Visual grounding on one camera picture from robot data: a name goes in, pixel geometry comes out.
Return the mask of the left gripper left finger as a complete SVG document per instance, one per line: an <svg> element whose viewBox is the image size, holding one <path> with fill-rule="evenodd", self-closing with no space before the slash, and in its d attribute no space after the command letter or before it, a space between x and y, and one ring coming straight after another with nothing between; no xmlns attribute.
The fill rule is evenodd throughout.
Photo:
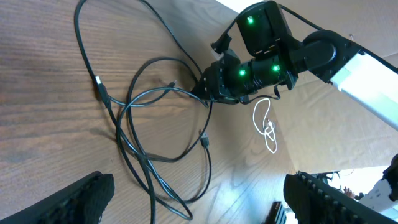
<svg viewBox="0 0 398 224"><path fill-rule="evenodd" d="M95 171L1 223L99 223L114 193L113 174Z"/></svg>

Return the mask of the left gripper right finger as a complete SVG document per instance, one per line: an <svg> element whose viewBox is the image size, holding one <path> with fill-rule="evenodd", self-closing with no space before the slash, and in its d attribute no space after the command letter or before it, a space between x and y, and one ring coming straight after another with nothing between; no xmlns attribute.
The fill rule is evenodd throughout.
<svg viewBox="0 0 398 224"><path fill-rule="evenodd" d="M395 224L306 172L287 174L283 192L299 223Z"/></svg>

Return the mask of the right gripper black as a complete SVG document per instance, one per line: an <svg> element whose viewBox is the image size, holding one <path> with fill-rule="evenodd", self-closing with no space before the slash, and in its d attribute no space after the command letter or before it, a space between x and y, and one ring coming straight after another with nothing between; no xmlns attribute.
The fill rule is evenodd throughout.
<svg viewBox="0 0 398 224"><path fill-rule="evenodd" d="M234 105L242 102L239 87L246 76L236 53L228 49L219 60L213 62L202 74L190 93L202 100Z"/></svg>

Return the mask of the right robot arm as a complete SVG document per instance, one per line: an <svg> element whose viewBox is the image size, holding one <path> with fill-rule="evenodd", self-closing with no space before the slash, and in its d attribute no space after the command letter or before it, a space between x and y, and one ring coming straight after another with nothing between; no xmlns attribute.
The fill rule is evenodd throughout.
<svg viewBox="0 0 398 224"><path fill-rule="evenodd" d="M315 26L303 40L293 37L274 1L248 6L233 20L251 59L240 61L223 32L211 48L220 59L205 69L192 93L202 100L249 104L258 90L295 86L310 72L350 96L390 127L397 127L397 67L331 30Z"/></svg>

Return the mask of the cardboard panel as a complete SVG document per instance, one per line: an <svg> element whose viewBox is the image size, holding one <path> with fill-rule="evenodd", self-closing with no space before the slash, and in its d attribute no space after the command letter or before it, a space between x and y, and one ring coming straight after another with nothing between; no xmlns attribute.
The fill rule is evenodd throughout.
<svg viewBox="0 0 398 224"><path fill-rule="evenodd" d="M397 64L397 0L284 1L298 40L315 26L356 42ZM277 129L297 170L386 166L397 154L397 131L315 75L301 73L293 90L272 103Z"/></svg>

